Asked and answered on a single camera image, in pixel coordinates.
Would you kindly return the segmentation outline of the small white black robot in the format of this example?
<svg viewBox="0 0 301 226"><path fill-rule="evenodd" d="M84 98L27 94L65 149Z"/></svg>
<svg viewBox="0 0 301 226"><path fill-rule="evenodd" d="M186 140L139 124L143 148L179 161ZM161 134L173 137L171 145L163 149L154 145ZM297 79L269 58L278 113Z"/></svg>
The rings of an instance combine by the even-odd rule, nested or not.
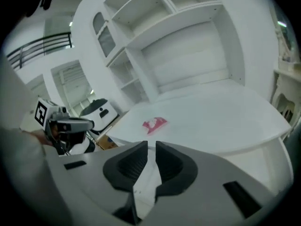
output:
<svg viewBox="0 0 301 226"><path fill-rule="evenodd" d="M79 115L80 118L94 122L94 127L90 131L96 135L104 131L118 116L117 111L105 98L94 100Z"/></svg>

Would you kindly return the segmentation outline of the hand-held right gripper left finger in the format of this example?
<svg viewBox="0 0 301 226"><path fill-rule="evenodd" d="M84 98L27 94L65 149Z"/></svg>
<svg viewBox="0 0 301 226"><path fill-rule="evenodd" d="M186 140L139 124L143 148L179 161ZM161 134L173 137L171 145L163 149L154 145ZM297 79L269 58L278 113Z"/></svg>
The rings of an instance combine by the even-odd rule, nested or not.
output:
<svg viewBox="0 0 301 226"><path fill-rule="evenodd" d="M146 141L60 157L46 146L46 162L65 209L54 226L135 226L134 184L148 160Z"/></svg>

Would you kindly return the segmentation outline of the white desk with drawers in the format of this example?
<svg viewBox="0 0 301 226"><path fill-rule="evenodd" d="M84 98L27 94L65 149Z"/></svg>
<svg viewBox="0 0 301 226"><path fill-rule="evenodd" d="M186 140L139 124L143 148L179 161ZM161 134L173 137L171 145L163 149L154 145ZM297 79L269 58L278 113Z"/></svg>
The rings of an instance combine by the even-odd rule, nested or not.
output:
<svg viewBox="0 0 301 226"><path fill-rule="evenodd" d="M164 141L210 153L282 147L270 104L278 48L271 0L82 0L71 29L96 94L126 115L117 144ZM144 121L168 123L147 135Z"/></svg>

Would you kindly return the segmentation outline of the brown cardboard box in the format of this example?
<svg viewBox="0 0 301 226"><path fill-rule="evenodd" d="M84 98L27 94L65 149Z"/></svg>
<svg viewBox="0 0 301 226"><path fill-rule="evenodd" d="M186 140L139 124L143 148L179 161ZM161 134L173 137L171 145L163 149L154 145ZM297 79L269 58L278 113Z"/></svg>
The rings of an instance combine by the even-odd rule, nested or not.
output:
<svg viewBox="0 0 301 226"><path fill-rule="evenodd" d="M113 149L118 147L117 144L107 135L103 135L102 137L97 139L97 144L103 149L103 150L108 150L108 149Z"/></svg>

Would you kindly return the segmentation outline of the pink packet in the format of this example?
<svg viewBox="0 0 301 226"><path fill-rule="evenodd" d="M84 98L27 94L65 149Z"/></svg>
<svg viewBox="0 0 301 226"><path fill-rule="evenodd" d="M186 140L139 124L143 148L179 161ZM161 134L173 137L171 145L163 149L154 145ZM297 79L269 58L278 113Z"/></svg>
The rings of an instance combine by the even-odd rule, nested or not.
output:
<svg viewBox="0 0 301 226"><path fill-rule="evenodd" d="M161 127L165 126L168 121L162 117L154 117L148 121L144 121L142 127L146 130L147 135L153 134Z"/></svg>

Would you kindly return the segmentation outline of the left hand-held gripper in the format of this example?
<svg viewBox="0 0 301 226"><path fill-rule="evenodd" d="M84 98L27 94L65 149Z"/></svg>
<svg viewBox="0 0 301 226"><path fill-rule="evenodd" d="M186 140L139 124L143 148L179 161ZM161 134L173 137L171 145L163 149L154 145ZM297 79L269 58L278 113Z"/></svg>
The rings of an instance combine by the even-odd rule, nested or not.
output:
<svg viewBox="0 0 301 226"><path fill-rule="evenodd" d="M85 132L95 126L93 121L71 117L64 106L43 98L38 98L34 119L40 124L59 155L72 154L76 145L79 145L80 151L83 152Z"/></svg>

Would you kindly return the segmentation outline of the ornate cream vanity table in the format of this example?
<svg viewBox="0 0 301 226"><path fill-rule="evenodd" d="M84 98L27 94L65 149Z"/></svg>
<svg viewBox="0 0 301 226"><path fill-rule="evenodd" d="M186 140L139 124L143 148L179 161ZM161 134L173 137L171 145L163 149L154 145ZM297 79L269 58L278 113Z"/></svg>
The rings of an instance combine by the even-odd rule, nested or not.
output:
<svg viewBox="0 0 301 226"><path fill-rule="evenodd" d="M272 105L283 115L291 110L289 124L294 127L301 117L301 62L287 62L278 57L274 65L278 75Z"/></svg>

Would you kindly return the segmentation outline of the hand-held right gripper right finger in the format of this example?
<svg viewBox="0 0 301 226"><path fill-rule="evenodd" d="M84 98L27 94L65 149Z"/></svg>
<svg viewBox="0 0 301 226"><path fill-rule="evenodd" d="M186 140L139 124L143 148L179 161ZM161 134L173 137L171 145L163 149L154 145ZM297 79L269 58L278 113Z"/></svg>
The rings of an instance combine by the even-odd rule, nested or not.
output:
<svg viewBox="0 0 301 226"><path fill-rule="evenodd" d="M255 226L275 203L259 181L228 160L156 142L162 183L141 226Z"/></svg>

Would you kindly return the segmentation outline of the oval cream-framed mirror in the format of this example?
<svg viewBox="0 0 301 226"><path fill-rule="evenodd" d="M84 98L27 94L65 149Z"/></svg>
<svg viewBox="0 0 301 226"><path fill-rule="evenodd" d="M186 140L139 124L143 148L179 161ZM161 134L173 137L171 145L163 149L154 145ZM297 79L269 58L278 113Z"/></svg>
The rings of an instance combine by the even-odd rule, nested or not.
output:
<svg viewBox="0 0 301 226"><path fill-rule="evenodd" d="M285 53L291 55L296 49L296 37L291 22L276 3L270 6L270 13L277 38L282 42Z"/></svg>

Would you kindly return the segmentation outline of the person's left forearm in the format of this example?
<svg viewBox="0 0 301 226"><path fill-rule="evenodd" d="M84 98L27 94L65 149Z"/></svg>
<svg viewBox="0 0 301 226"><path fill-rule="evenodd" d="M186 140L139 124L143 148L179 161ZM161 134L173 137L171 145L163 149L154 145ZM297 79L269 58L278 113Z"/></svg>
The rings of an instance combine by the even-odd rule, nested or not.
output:
<svg viewBox="0 0 301 226"><path fill-rule="evenodd" d="M21 130L23 133L27 133L39 140L42 145L53 146L53 143L47 138L45 132L42 129L34 131Z"/></svg>

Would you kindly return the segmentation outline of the black metal railing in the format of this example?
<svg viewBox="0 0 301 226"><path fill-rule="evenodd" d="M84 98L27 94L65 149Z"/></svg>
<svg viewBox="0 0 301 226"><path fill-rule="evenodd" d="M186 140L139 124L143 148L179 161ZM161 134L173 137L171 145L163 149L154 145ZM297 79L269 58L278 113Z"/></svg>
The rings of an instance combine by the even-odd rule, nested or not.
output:
<svg viewBox="0 0 301 226"><path fill-rule="evenodd" d="M73 47L71 32L57 33L18 47L7 55L7 59L17 71L38 58Z"/></svg>

